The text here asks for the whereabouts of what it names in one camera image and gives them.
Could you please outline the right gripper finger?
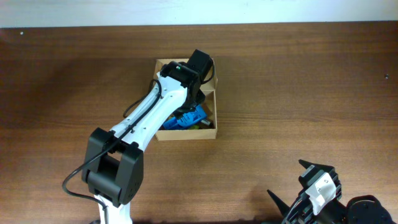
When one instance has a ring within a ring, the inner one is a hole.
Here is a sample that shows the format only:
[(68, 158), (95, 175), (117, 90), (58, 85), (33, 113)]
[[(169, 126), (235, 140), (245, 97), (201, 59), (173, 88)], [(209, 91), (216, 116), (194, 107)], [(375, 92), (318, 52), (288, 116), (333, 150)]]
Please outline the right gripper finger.
[(269, 194), (271, 199), (274, 201), (274, 203), (277, 205), (281, 215), (283, 217), (286, 216), (288, 214), (288, 212), (290, 211), (290, 207), (282, 199), (280, 199), (278, 196), (276, 196), (276, 194), (274, 192), (272, 192), (271, 190), (267, 190), (267, 193)]
[(335, 172), (335, 168), (333, 166), (316, 164), (302, 159), (299, 159), (298, 163), (305, 168), (306, 172), (309, 172), (311, 169), (322, 170), (323, 172), (327, 173)]

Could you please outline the blue plastic case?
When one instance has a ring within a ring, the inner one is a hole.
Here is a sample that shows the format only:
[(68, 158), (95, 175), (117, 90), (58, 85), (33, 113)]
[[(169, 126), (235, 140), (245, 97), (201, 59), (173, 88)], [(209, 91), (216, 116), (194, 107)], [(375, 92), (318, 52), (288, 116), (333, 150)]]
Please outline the blue plastic case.
[(180, 118), (172, 117), (163, 123), (165, 130), (183, 130), (207, 118), (207, 114), (199, 105), (194, 111), (184, 113)]

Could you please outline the brown cardboard box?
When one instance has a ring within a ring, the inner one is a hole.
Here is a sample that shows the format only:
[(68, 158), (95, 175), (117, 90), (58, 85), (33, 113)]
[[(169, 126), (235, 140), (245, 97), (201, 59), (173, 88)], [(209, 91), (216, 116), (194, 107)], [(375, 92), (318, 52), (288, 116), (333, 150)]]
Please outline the brown cardboard box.
[(214, 78), (211, 83), (206, 83), (200, 87), (200, 90), (205, 96), (204, 102), (200, 105), (206, 109), (208, 119), (214, 122), (214, 129), (197, 129), (197, 130), (162, 130), (161, 127), (165, 120), (177, 108), (183, 105), (187, 97), (187, 89), (181, 86), (178, 80), (173, 80), (170, 77), (163, 77), (160, 73), (162, 67), (169, 63), (175, 68), (175, 64), (179, 62), (187, 62), (186, 58), (180, 59), (158, 59), (156, 60), (154, 78), (160, 81), (160, 87), (152, 90), (149, 96), (150, 100), (156, 99), (158, 91), (161, 92), (161, 98), (157, 100), (153, 111), (146, 117), (143, 126), (151, 128), (156, 138), (160, 141), (171, 140), (193, 140), (193, 139), (214, 139), (217, 132), (217, 117), (216, 117), (216, 98), (215, 86), (217, 79)]

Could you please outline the black whiteboard marker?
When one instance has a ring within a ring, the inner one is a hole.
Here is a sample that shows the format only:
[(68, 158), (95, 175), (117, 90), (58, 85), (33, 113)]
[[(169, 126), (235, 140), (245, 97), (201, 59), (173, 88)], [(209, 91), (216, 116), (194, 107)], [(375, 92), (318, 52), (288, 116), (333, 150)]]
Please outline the black whiteboard marker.
[(202, 129), (214, 129), (215, 125), (214, 122), (212, 122), (209, 119), (203, 119), (200, 121), (200, 126)]

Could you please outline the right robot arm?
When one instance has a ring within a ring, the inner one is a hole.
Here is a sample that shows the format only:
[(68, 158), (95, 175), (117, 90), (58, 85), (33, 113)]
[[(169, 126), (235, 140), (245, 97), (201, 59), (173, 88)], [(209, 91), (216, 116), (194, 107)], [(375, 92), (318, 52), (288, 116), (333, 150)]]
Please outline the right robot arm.
[(342, 185), (333, 166), (301, 159), (298, 162), (305, 168), (298, 178), (303, 189), (291, 206), (267, 191), (282, 215), (280, 223), (394, 223), (390, 213), (373, 195), (354, 197), (343, 205), (340, 202)]

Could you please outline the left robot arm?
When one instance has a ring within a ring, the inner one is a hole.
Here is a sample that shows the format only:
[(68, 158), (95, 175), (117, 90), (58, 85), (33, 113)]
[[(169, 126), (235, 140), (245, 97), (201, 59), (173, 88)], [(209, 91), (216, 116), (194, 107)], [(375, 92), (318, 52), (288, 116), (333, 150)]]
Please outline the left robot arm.
[(186, 62), (163, 65), (140, 100), (109, 131), (96, 128), (89, 136), (88, 164), (81, 179), (99, 205), (97, 223), (132, 223), (130, 202), (144, 177), (144, 151), (171, 115), (191, 112), (205, 100), (200, 87), (214, 67), (213, 59), (195, 50)]

